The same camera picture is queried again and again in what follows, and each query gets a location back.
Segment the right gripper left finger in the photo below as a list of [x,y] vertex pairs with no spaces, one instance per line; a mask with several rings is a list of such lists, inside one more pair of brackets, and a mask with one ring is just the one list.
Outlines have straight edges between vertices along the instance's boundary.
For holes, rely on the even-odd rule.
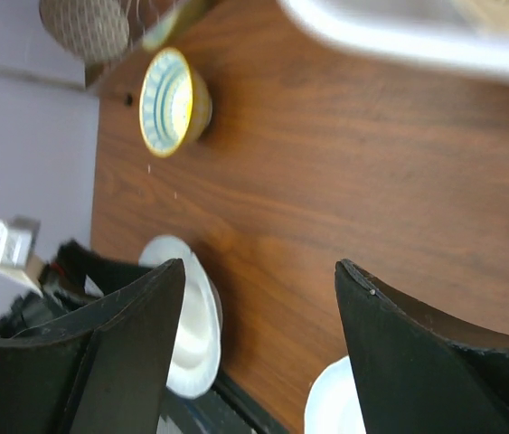
[[171,259],[65,316],[0,337],[0,433],[153,433],[184,297]]

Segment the white scalloped plate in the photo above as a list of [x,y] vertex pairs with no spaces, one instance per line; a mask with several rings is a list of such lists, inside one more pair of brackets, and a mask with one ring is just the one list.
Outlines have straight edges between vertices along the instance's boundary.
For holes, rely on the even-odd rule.
[[313,383],[306,401],[304,432],[366,433],[348,355],[327,366]]
[[152,239],[139,263],[160,265],[170,259],[183,261],[185,286],[166,386],[175,395],[193,400],[211,389],[220,369],[222,302],[195,252],[174,235]]

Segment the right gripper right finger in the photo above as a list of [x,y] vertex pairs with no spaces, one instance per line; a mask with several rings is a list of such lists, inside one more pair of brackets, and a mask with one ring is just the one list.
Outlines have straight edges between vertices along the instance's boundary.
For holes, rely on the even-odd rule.
[[509,433],[509,335],[335,265],[335,293],[369,433]]

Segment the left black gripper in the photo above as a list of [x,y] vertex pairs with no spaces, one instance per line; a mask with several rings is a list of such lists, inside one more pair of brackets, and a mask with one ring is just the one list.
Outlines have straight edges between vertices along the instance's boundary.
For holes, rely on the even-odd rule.
[[150,270],[100,256],[76,241],[68,241],[59,247],[39,277],[44,295],[30,291],[17,297],[9,311],[0,316],[0,337],[13,337],[69,314],[122,289]]

